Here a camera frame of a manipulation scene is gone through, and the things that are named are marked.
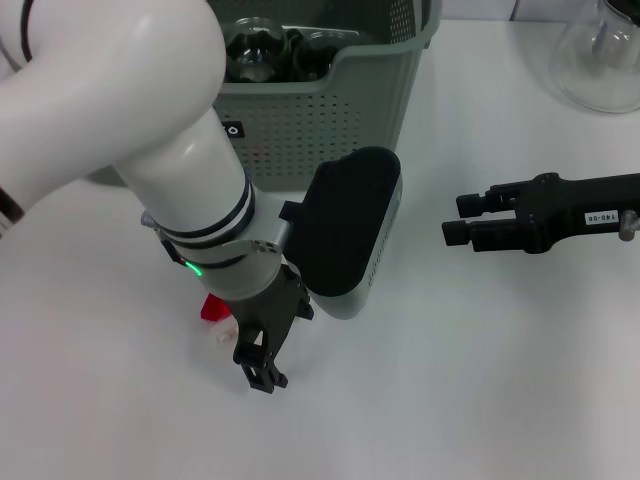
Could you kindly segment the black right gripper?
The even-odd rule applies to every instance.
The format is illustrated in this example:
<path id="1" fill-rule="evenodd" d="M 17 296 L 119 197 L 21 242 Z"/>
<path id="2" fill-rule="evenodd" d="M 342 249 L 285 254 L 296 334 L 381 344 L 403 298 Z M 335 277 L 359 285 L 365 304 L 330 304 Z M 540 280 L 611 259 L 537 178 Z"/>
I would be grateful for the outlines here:
<path id="1" fill-rule="evenodd" d="M 518 220 L 444 222 L 446 245 L 541 254 L 566 238 L 619 233 L 624 214 L 639 212 L 639 176 L 565 180 L 541 174 L 531 182 L 491 186 L 484 195 L 458 196 L 456 205 L 461 218 L 474 218 L 512 211 L 517 198 Z"/>

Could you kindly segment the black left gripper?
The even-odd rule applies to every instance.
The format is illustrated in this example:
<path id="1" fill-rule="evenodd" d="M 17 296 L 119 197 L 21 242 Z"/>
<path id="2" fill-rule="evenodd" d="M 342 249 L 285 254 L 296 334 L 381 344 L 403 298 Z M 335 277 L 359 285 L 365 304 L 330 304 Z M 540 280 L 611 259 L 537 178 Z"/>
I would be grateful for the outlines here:
<path id="1" fill-rule="evenodd" d="M 272 394 L 276 387 L 286 388 L 287 377 L 274 363 L 296 318 L 312 320 L 310 295 L 300 276 L 287 264 L 281 264 L 275 279 L 253 297 L 228 301 L 239 332 L 233 360 L 241 368 L 251 388 Z M 257 342 L 262 335 L 262 343 Z"/>

